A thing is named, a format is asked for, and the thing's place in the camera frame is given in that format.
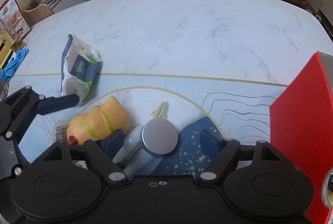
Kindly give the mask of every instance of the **marble table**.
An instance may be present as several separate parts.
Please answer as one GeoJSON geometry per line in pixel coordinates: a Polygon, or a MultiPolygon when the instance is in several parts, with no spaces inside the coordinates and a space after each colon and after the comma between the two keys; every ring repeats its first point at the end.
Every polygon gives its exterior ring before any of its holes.
{"type": "Polygon", "coordinates": [[[102,67],[83,107],[36,117],[20,144],[29,161],[52,143],[57,120],[114,95],[131,126],[144,125],[165,101],[167,119],[184,131],[175,155],[145,172],[195,175],[210,162],[200,148],[203,127],[242,144],[269,141],[269,106],[314,52],[333,55],[318,20],[279,0],[93,0],[33,26],[10,93],[29,84],[60,95],[69,33],[97,50],[102,67]]]}
{"type": "Polygon", "coordinates": [[[290,84],[333,44],[310,13],[280,0],[92,0],[34,25],[17,75],[60,73],[69,33],[100,54],[101,73],[290,84]]]}

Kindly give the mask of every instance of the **wet wipes package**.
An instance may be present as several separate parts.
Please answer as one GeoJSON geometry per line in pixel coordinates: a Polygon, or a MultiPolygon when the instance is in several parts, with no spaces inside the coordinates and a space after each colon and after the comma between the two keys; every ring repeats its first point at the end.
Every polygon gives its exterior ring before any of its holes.
{"type": "Polygon", "coordinates": [[[75,35],[68,35],[61,57],[61,94],[76,93],[83,105],[99,69],[96,50],[75,35]]]}

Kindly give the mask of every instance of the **small leaf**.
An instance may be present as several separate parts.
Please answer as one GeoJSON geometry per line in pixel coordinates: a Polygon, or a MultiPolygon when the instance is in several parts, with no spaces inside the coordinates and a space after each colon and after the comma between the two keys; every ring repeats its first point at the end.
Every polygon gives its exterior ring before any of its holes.
{"type": "Polygon", "coordinates": [[[153,111],[150,116],[153,115],[154,119],[164,118],[165,102],[162,102],[155,111],[153,111]]]}

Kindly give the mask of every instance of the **plastic bag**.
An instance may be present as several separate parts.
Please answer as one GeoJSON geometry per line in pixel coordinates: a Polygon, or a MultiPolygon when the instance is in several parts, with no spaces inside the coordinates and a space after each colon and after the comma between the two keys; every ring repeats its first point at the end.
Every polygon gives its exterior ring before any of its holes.
{"type": "Polygon", "coordinates": [[[6,0],[0,6],[0,12],[1,22],[5,26],[8,24],[8,27],[12,27],[15,31],[14,33],[12,30],[8,31],[11,36],[17,33],[17,35],[23,39],[31,31],[29,25],[22,17],[21,9],[16,0],[6,0]]]}
{"type": "Polygon", "coordinates": [[[76,93],[83,105],[101,60],[96,50],[75,35],[68,40],[61,57],[61,94],[76,93]]]}

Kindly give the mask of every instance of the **white marble tabletop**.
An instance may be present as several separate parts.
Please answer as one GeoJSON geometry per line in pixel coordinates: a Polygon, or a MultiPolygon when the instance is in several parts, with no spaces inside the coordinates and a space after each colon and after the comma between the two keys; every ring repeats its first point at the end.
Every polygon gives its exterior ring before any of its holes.
{"type": "Polygon", "coordinates": [[[101,73],[289,84],[333,43],[308,12],[280,0],[92,0],[33,26],[16,75],[60,73],[69,33],[92,45],[101,73]]]}

